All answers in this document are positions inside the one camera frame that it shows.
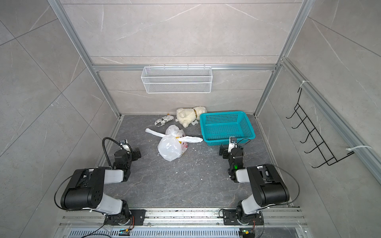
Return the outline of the white printed plastic bag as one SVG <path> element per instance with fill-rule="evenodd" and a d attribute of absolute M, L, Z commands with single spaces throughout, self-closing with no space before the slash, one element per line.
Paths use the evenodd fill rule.
<path fill-rule="evenodd" d="M 169 126 L 165 134 L 151 129 L 145 129 L 145 132 L 161 138 L 157 146 L 158 153 L 167 161 L 180 158 L 188 149 L 188 143 L 203 142 L 203 139 L 200 137 L 186 136 L 184 131 L 175 125 Z"/>

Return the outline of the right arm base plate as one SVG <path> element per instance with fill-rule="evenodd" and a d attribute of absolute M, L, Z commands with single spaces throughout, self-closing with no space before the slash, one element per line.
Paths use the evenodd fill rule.
<path fill-rule="evenodd" d="M 243 211 L 237 211 L 236 209 L 220 209 L 218 214 L 219 217 L 223 219 L 225 226 L 248 226 L 254 224 L 264 224 L 264 217 L 262 213 L 247 215 Z"/>

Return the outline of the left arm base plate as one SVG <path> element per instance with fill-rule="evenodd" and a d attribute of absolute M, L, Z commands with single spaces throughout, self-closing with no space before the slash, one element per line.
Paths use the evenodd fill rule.
<path fill-rule="evenodd" d="M 107 215 L 103 224 L 111 226 L 142 226 L 145 215 L 145 209 L 133 209 L 127 212 L 122 211 L 117 215 Z"/>

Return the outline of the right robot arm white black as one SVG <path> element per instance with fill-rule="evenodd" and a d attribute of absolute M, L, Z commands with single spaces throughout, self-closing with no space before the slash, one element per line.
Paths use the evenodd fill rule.
<path fill-rule="evenodd" d="M 235 183 L 249 183 L 252 194 L 238 202 L 236 210 L 225 210 L 224 224 L 248 225 L 253 223 L 267 207 L 285 204 L 290 194 L 277 169 L 272 164 L 244 167 L 243 147 L 221 145 L 219 155 L 228 160 L 229 178 Z"/>

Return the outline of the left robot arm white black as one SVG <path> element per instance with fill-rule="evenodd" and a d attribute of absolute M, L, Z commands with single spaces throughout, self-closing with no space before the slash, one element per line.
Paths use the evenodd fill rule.
<path fill-rule="evenodd" d="M 125 200 L 104 193 L 104 185 L 128 181 L 133 161 L 141 158 L 138 148 L 115 152 L 115 167 L 75 170 L 61 196 L 59 208 L 95 211 L 106 216 L 105 225 L 132 225 L 135 217 Z"/>

